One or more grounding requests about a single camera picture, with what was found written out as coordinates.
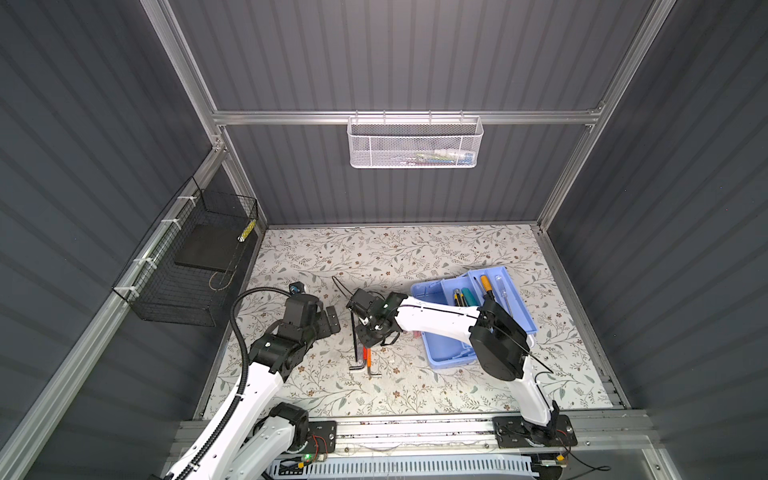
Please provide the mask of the large black hex key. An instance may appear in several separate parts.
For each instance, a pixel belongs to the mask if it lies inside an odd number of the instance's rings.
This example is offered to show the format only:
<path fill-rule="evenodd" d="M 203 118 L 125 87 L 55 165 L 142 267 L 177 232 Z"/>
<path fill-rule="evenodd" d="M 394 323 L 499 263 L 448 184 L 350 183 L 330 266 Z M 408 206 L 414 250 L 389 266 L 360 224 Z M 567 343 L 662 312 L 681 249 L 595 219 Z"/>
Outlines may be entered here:
<path fill-rule="evenodd" d="M 353 340 L 353 353 L 354 353 L 354 363 L 349 366 L 349 371 L 358 371 L 365 368 L 366 360 L 364 358 L 364 351 L 363 347 L 361 346 L 357 333 L 355 330 L 355 326 L 352 326 L 352 340 Z"/>

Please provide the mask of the white blue tool box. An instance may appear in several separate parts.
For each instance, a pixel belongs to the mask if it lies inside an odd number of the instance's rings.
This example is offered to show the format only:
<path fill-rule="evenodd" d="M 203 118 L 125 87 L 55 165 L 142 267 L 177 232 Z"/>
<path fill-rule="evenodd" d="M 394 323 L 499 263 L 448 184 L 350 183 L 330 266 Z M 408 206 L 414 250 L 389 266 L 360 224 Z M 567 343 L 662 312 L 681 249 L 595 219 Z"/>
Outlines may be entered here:
<path fill-rule="evenodd" d="M 506 313 L 529 336 L 535 337 L 538 333 L 538 327 L 535 325 L 532 315 L 505 266 L 470 270 L 453 278 L 416 283 L 410 287 L 409 296 L 422 303 L 432 304 L 434 309 L 457 311 L 459 306 L 455 305 L 453 291 L 455 289 L 468 288 L 475 295 L 479 305 L 462 308 L 467 310 L 469 315 L 476 320 L 479 313 L 478 309 L 483 305 L 485 299 L 483 298 L 482 291 L 478 288 L 475 277 L 482 274 L 489 278 L 495 294 L 495 300 L 500 302 L 502 309 L 506 312 L 495 277 L 501 275 L 504 278 L 512 311 L 512 314 Z M 449 337 L 447 334 L 444 334 L 444 331 L 445 329 L 442 328 L 439 331 L 423 331 L 421 333 L 426 349 L 427 361 L 432 369 L 440 370 L 460 367 L 476 361 L 477 355 L 468 341 L 463 342 Z"/>

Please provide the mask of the yellow black utility knife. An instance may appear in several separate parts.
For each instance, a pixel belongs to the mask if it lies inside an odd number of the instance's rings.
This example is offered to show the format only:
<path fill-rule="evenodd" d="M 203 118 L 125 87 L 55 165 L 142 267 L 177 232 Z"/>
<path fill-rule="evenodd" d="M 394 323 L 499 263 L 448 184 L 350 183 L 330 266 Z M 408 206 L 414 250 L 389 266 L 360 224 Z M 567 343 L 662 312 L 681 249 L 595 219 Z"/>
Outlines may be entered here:
<path fill-rule="evenodd" d="M 453 291 L 453 297 L 454 297 L 454 302 L 456 306 L 459 306 L 459 307 L 467 306 L 467 302 L 461 290 L 455 289 Z"/>

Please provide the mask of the teal handled tool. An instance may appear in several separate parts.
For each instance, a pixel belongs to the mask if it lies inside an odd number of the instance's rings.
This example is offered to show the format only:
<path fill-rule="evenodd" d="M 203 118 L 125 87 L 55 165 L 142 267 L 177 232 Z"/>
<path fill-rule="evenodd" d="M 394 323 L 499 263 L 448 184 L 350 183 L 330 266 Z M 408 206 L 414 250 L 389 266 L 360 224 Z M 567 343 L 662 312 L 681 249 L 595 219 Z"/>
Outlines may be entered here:
<path fill-rule="evenodd" d="M 468 288 L 461 289 L 461 298 L 463 299 L 463 303 L 465 306 L 474 307 L 479 305 L 475 295 Z"/>

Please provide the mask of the black yellow screwdriver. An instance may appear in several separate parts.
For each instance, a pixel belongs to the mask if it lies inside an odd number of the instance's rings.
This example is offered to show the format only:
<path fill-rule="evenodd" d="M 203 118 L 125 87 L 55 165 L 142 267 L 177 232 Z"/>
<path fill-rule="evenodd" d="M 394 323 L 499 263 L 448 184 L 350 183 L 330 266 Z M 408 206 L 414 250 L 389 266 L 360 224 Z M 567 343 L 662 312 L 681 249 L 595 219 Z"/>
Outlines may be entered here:
<path fill-rule="evenodd" d="M 493 291 L 492 284 L 489 280 L 489 278 L 482 274 L 475 277 L 475 281 L 478 285 L 478 288 L 482 291 L 482 295 L 484 299 L 495 299 L 495 294 Z"/>

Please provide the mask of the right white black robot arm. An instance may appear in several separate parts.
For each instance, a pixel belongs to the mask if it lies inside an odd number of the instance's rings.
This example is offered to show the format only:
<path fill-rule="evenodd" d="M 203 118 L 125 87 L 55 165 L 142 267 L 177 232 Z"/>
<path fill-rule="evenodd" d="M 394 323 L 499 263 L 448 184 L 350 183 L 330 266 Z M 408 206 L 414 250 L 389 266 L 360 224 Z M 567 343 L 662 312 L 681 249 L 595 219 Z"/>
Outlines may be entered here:
<path fill-rule="evenodd" d="M 554 372 L 533 354 L 534 338 L 487 291 L 479 306 L 444 305 L 391 292 L 383 297 L 340 279 L 334 285 L 347 299 L 357 342 L 368 350 L 394 345 L 402 333 L 420 331 L 470 345 L 482 370 L 507 383 L 520 412 L 517 434 L 534 446 L 568 448 L 566 417 L 538 381 L 533 364 Z"/>

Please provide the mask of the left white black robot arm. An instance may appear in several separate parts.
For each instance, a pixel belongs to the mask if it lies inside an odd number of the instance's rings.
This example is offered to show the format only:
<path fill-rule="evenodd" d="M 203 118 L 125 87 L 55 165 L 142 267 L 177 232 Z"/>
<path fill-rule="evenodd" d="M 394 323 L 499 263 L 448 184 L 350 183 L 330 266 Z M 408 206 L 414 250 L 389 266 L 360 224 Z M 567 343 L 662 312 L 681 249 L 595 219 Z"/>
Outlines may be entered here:
<path fill-rule="evenodd" d="M 284 296 L 285 310 L 247 345 L 237 322 L 238 305 L 255 293 Z M 296 454 L 306 445 L 306 410 L 281 403 L 265 418 L 260 414 L 313 344 L 340 331 L 336 310 L 324 307 L 300 282 L 286 290 L 260 286 L 234 299 L 229 324 L 241 356 L 239 382 L 193 445 L 163 475 L 165 479 L 268 479 L 277 457 Z"/>

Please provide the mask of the yellow tag in cage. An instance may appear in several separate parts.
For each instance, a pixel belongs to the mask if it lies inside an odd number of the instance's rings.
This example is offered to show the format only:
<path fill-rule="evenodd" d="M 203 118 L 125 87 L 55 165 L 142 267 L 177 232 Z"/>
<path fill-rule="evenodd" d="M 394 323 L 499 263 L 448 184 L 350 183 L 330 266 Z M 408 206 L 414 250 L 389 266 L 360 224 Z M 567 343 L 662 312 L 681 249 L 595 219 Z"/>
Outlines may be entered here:
<path fill-rule="evenodd" d="M 244 243 L 257 225 L 257 220 L 251 220 L 238 236 L 238 241 Z"/>

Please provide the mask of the clear small screwdriver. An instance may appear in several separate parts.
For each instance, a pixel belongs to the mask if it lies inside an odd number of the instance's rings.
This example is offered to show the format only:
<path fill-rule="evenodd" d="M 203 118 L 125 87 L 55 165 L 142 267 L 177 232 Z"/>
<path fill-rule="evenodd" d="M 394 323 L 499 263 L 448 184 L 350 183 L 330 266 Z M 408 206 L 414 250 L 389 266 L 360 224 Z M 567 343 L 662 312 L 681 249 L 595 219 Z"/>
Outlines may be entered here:
<path fill-rule="evenodd" d="M 497 283 L 497 286 L 498 286 L 498 291 L 499 291 L 499 293 L 501 295 L 501 298 L 503 300 L 503 304 L 504 304 L 505 310 L 506 310 L 506 312 L 508 314 L 512 314 L 511 305 L 510 305 L 510 302 L 509 302 L 509 296 L 508 296 L 508 292 L 507 292 L 507 289 L 506 289 L 506 284 L 504 283 L 504 278 L 501 275 L 497 275 L 495 277 L 495 279 L 496 279 L 496 283 Z"/>

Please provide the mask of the black foam pad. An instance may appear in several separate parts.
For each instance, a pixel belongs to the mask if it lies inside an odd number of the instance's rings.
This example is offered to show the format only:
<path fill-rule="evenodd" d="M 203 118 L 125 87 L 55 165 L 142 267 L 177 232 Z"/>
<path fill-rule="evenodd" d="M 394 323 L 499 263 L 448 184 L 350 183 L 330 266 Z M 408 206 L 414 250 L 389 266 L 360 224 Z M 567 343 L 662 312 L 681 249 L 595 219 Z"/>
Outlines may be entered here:
<path fill-rule="evenodd" d="M 245 243 L 239 232 L 214 225 L 198 224 L 174 257 L 179 266 L 224 273 L 236 267 Z"/>

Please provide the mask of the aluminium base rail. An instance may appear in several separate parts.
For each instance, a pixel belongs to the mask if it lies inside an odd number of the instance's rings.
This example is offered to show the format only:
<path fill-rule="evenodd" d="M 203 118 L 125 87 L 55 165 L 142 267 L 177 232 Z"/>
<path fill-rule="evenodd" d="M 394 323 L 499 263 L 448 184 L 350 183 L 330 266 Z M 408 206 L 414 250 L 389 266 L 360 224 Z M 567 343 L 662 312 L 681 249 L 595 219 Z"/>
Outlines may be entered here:
<path fill-rule="evenodd" d="M 660 437 L 643 410 L 571 410 L 576 452 L 645 449 Z M 480 453 L 500 449 L 495 413 L 336 417 L 326 440 L 309 440 L 312 452 L 337 456 L 406 453 Z"/>

